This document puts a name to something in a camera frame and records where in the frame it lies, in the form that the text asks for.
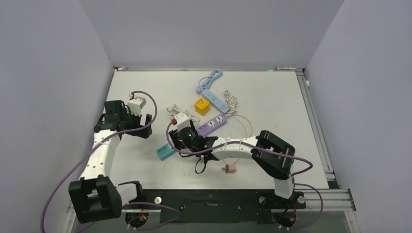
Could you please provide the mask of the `purple power strip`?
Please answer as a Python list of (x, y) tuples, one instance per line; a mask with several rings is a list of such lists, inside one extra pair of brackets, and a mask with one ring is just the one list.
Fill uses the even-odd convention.
[(227, 123), (227, 117), (224, 114), (219, 114), (207, 123), (204, 123), (197, 128), (197, 133), (201, 136), (207, 136)]

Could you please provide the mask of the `yellow cube socket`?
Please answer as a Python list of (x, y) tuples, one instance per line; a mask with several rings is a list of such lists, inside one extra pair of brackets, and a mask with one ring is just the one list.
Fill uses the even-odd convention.
[(210, 102), (204, 98), (199, 98), (194, 103), (194, 109), (201, 116), (205, 116), (210, 111)]

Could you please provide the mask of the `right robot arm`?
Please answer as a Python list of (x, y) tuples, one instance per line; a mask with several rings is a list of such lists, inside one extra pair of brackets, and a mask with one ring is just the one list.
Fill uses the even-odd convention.
[(167, 129), (167, 140), (182, 157), (196, 156), (207, 164), (228, 158), (255, 161), (274, 179), (275, 203), (286, 208), (294, 201), (292, 178), (295, 147), (270, 131), (249, 138), (201, 136), (193, 126), (181, 130)]

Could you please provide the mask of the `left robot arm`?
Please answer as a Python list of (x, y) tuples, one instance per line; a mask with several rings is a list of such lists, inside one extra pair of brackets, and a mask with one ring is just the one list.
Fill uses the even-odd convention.
[(140, 182), (115, 185), (109, 175), (123, 134), (144, 139), (152, 134), (151, 114), (147, 114), (145, 123), (141, 124), (141, 110), (145, 104), (142, 97), (131, 98), (127, 103), (121, 100), (105, 102), (105, 112), (94, 126), (94, 151), (79, 180), (69, 184), (70, 199), (80, 223), (118, 218), (127, 204), (133, 209), (143, 206), (145, 196)]

